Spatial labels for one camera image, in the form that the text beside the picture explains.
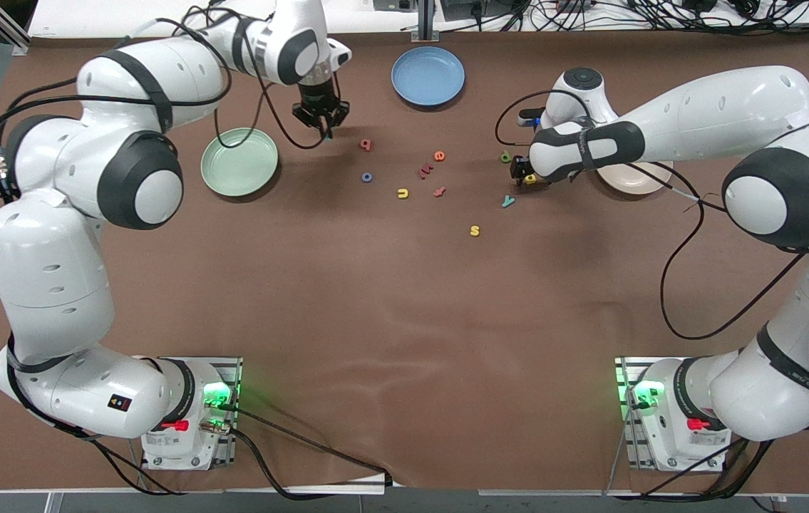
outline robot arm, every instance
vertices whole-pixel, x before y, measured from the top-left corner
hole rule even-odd
[[[551,95],[529,159],[512,177],[537,172],[558,182],[604,165],[747,155],[723,182],[730,218],[767,244],[809,253],[809,83],[799,72],[699,78],[616,119],[596,71],[567,72],[555,90],[575,94],[590,117],[573,97]],[[636,396],[649,405],[637,415],[659,470],[694,464],[731,431],[764,441],[809,428],[809,257],[788,304],[743,350],[658,361]]]
[[[218,4],[221,16],[197,31],[205,43],[183,35],[91,59],[78,72],[79,95],[143,103],[85,100],[79,120],[27,118],[9,134],[6,167],[0,158],[6,197],[20,196],[0,209],[0,299],[13,332],[0,352],[0,390],[99,435],[143,436],[149,461],[165,468],[208,468],[217,434],[205,426],[222,422],[213,406],[230,390],[202,361],[98,345],[114,315],[104,224],[151,230],[179,209],[182,167],[164,134],[215,110],[222,63],[299,85],[294,114],[323,137],[348,108],[332,77],[350,51],[326,37],[320,0],[281,0],[270,20],[239,14],[241,4]]]

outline black label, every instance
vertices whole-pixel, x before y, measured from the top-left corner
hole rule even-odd
[[[128,406],[131,406],[131,399],[128,399],[128,397],[122,397],[121,395],[112,394],[110,396],[110,402],[107,403],[107,406],[114,410],[128,412]]]

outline brown tabletop surface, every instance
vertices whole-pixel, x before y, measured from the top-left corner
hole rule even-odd
[[[711,73],[787,65],[809,78],[809,37],[721,38],[683,33],[445,35],[462,59],[463,94],[444,110],[408,107],[391,87],[406,36],[340,36],[354,52],[340,73],[352,104],[335,139],[291,147],[274,120],[260,127],[280,149],[268,192],[228,202],[199,162],[211,120],[174,130],[186,195],[166,227],[104,231],[116,302],[103,343],[127,354],[241,355],[244,390],[258,390],[306,425],[263,415],[388,468],[408,487],[599,490],[622,419],[613,358],[733,350],[788,295],[796,271],[710,341],[674,338],[661,321],[661,267],[697,219],[671,192],[630,201],[593,173],[574,184],[519,191],[493,139],[500,111],[545,90],[562,71],[603,72],[618,113]],[[104,48],[32,48],[0,93],[68,78]],[[293,136],[316,137],[290,115],[296,88],[272,88]],[[250,123],[258,84],[237,77],[224,129]],[[542,105],[544,98],[528,102]],[[78,116],[78,104],[34,113]],[[530,133],[506,118],[505,137]],[[373,140],[372,152],[359,148]],[[425,181],[417,169],[446,152]],[[718,192],[736,160],[682,162],[703,193]],[[374,180],[363,184],[361,173]],[[441,186],[441,198],[433,191]],[[410,198],[397,198],[398,188]],[[517,198],[504,209],[505,195]],[[481,236],[469,234],[472,225]],[[704,332],[733,315],[790,259],[722,214],[669,274],[669,315]],[[0,348],[8,325],[0,304]],[[242,396],[253,405],[252,394]],[[278,480],[323,484],[369,471],[242,422]],[[113,442],[125,450],[124,444]],[[158,474],[182,489],[267,486],[244,447],[230,470]],[[620,464],[619,489],[665,475]],[[682,480],[698,490],[704,477]],[[37,422],[0,393],[0,488],[122,487],[97,452]],[[744,491],[809,494],[809,432],[773,446]]]

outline white plate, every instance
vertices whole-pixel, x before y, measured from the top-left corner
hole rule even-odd
[[[671,167],[674,166],[673,162],[663,163]],[[671,179],[671,172],[652,163],[637,163],[636,166],[645,169],[645,171],[665,182]],[[626,192],[627,195],[650,195],[652,192],[664,187],[628,165],[602,167],[597,170],[597,174],[604,179],[604,182],[607,182],[607,185],[620,192]]]

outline red emergency button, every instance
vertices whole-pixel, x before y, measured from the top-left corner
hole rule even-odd
[[[170,423],[162,423],[161,428],[173,428],[176,431],[189,431],[189,421],[182,420]]]
[[[709,428],[711,424],[699,419],[686,419],[686,427],[692,431],[699,431],[700,429]]]

